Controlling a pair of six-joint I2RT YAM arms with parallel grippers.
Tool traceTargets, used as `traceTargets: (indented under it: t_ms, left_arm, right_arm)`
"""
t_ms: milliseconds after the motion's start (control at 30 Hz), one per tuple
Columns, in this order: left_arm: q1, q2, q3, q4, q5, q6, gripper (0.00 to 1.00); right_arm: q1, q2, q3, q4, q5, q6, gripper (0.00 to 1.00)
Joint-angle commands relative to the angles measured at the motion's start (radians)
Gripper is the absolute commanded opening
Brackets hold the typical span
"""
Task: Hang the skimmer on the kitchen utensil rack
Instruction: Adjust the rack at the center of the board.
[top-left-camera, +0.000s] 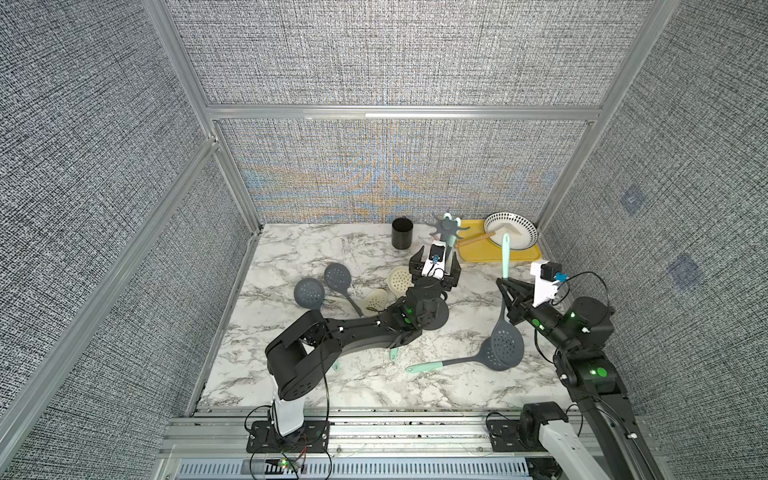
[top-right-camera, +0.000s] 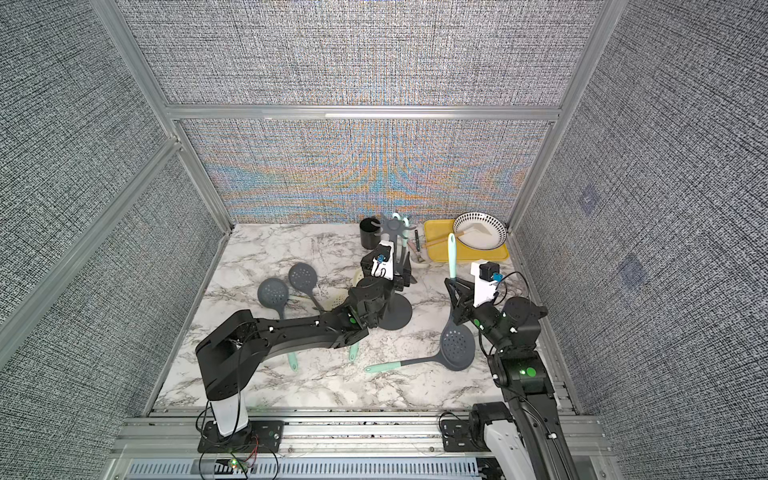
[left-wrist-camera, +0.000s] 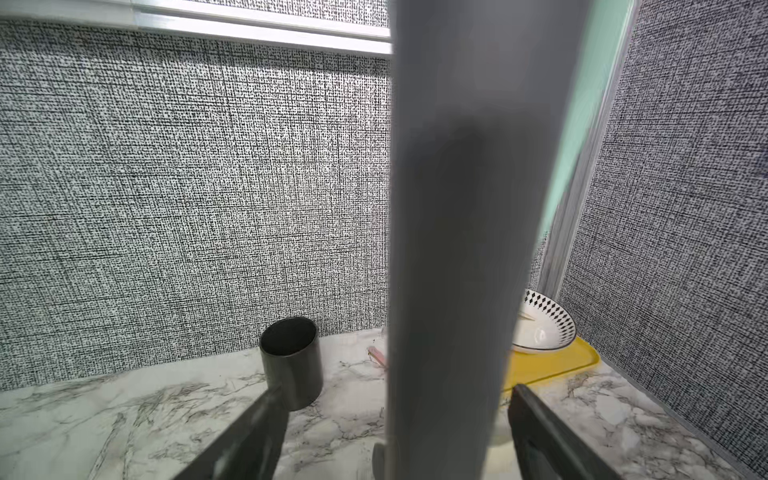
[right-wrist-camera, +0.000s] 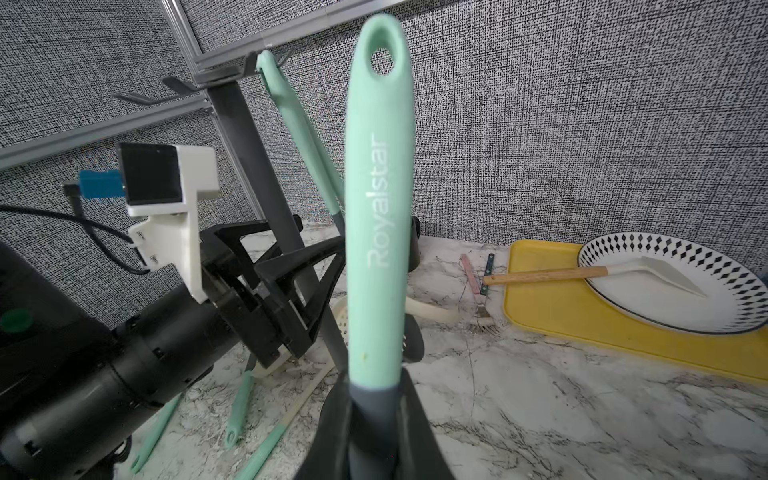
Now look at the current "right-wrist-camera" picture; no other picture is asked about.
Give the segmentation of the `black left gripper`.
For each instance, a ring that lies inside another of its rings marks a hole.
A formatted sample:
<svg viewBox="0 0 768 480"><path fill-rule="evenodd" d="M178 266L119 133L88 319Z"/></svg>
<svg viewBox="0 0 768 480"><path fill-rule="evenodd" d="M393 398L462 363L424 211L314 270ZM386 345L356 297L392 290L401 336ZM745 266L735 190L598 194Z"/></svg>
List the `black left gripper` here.
<svg viewBox="0 0 768 480"><path fill-rule="evenodd" d="M345 267L345 238L337 236L300 249L302 229L301 217L293 214L276 224L251 220L201 232L202 286L211 305L205 327L208 365L236 342L245 345L263 367L276 362L281 347L301 357L324 327L335 331L332 357L347 357L330 309ZM272 244L253 258L243 238L267 234L273 237ZM327 258L332 261L324 275L304 293L297 285Z"/></svg>

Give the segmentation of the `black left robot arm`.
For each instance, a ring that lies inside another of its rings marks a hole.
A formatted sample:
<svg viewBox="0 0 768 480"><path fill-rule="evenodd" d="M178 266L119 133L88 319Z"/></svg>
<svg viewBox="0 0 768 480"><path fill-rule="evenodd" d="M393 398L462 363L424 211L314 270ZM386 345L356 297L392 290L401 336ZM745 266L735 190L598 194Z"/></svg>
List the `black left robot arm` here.
<svg viewBox="0 0 768 480"><path fill-rule="evenodd" d="M9 246L1 249L1 315L30 325L1 334L1 475L104 478L105 464L146 420L202 379L236 344L269 366L303 355L329 314L343 240L252 260L244 236L265 221L203 233L205 302L184 287L110 329Z"/></svg>

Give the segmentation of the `cream skimmer long handle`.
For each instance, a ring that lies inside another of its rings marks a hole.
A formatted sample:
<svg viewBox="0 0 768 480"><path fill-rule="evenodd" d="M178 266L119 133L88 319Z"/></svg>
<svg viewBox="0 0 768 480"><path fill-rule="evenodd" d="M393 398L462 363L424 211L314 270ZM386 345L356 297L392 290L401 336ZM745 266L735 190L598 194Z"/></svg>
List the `cream skimmer long handle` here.
<svg viewBox="0 0 768 480"><path fill-rule="evenodd" d="M256 70L289 130L339 234L344 235L344 184L333 160L272 52L264 50L258 54Z"/></svg>

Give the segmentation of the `dark grey utensil rack stand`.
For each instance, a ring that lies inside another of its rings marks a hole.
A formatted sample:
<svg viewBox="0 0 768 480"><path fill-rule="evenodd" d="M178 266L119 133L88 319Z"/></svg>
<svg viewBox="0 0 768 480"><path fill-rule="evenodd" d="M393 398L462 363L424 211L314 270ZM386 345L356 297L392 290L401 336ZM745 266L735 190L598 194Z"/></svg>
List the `dark grey utensil rack stand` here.
<svg viewBox="0 0 768 480"><path fill-rule="evenodd" d="M244 182L247 182L249 192L255 195L261 215L270 224L276 224L278 219L291 215L291 211L238 84L242 78L260 74L256 70L257 56L256 52L249 53L245 57L243 70L237 74L229 75L229 67L217 68L195 77L197 84L189 84L173 76L166 77L163 83L176 92L168 98L151 99L137 93L116 93L113 96L122 101L151 106L204 90L215 111L222 141L228 145L230 155L242 170ZM299 283L299 289L306 293L317 284L317 280L315 273L306 274ZM332 357L332 344L335 342L332 335L335 331L332 327L324 327L320 333ZM347 357L332 357L332 360L343 370L347 366Z"/></svg>

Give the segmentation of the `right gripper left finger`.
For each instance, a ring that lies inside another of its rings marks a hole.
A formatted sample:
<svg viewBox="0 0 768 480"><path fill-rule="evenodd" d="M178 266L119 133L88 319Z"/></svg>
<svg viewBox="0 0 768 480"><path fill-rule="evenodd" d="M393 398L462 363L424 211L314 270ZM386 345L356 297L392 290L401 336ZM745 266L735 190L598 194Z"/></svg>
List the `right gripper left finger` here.
<svg viewBox="0 0 768 480"><path fill-rule="evenodd" d="M347 373L341 372L325 399L316 434L294 479L349 479L351 426L349 380Z"/></svg>

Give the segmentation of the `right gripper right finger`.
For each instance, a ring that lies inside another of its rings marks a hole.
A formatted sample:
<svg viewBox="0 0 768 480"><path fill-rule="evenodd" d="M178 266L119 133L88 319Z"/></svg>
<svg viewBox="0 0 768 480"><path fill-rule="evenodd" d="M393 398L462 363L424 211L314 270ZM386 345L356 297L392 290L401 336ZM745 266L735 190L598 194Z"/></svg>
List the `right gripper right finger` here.
<svg viewBox="0 0 768 480"><path fill-rule="evenodd" d="M454 479L409 372L401 369L397 407L397 478Z"/></svg>

